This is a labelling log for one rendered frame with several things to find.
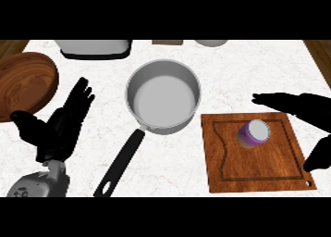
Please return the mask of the white appliance with black base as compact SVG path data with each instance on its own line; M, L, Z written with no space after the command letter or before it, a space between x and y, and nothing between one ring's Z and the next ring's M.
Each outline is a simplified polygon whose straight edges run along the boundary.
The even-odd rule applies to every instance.
M57 40L66 58L78 60L114 60L131 55L132 40Z

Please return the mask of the pale grey round container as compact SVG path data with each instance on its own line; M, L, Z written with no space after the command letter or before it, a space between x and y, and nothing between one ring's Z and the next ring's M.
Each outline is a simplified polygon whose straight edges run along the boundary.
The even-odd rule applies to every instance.
M222 46L228 40L196 40L199 44L207 47L218 47Z

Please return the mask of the brown wooden bowl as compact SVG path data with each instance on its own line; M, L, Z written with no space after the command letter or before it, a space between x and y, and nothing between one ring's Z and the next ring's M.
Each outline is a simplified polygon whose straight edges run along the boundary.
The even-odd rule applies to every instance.
M57 65L42 53L26 52L0 60L0 122L26 110L35 114L50 103L60 84Z

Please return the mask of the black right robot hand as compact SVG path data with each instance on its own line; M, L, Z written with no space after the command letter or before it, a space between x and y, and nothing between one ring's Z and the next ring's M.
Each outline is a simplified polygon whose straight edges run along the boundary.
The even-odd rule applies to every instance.
M317 94L255 94L252 102L258 105L291 114L302 121L328 132L309 155L303 164L303 170L311 172L315 169L331 167L331 98Z

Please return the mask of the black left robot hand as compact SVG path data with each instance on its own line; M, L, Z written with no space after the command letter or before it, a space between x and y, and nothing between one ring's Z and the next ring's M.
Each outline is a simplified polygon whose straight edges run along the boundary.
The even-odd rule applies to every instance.
M88 83L86 78L79 79L66 104L54 111L48 122L23 110L10 115L22 139L38 147L36 161L41 163L50 160L66 161L73 155L84 120L95 99Z

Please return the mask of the brown wooden cutting board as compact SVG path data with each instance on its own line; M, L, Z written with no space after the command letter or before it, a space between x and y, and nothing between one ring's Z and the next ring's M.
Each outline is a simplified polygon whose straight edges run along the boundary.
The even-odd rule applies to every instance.
M247 149L237 132L255 119L266 122L271 137ZM287 113L203 114L202 127L212 193L318 189L303 170L303 151Z

